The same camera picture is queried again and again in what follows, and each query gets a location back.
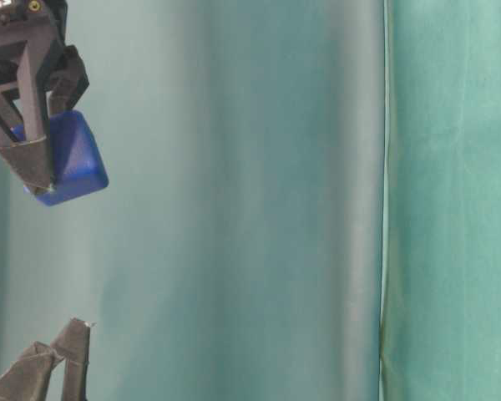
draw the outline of robotic arm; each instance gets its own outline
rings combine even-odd
[[[27,190],[43,197],[59,190],[60,180],[67,181],[55,168],[56,158],[67,155],[53,149],[63,146],[53,139],[59,133],[51,132],[51,118],[70,112],[89,86],[78,50],[65,44],[67,8],[66,0],[0,0],[0,155]],[[22,113],[14,103],[18,99]],[[91,172],[99,182],[82,188],[69,177],[64,182],[68,194],[60,201],[108,184],[89,127],[78,116],[73,122],[91,139],[86,157],[99,161]]]

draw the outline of teal fabric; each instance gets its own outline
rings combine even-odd
[[[392,0],[386,400],[501,400],[501,0]]]
[[[81,317],[92,400],[376,399],[382,2],[69,3],[111,182],[0,163],[0,372]]]

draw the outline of green backdrop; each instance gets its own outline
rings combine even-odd
[[[384,398],[501,400],[501,0],[389,5]]]
[[[0,372],[77,316],[92,400],[375,399],[382,2],[69,5],[111,183],[0,162]]]

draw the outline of blue cube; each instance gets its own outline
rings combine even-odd
[[[66,111],[53,116],[49,123],[55,190],[37,195],[37,199],[46,206],[54,206],[106,188],[108,175],[93,133],[82,114]],[[13,129],[13,134],[24,140],[21,125]]]

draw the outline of screw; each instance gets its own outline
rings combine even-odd
[[[29,4],[28,4],[28,8],[30,9],[30,11],[33,11],[33,12],[37,12],[41,9],[41,3],[38,2],[37,0],[32,0]]]

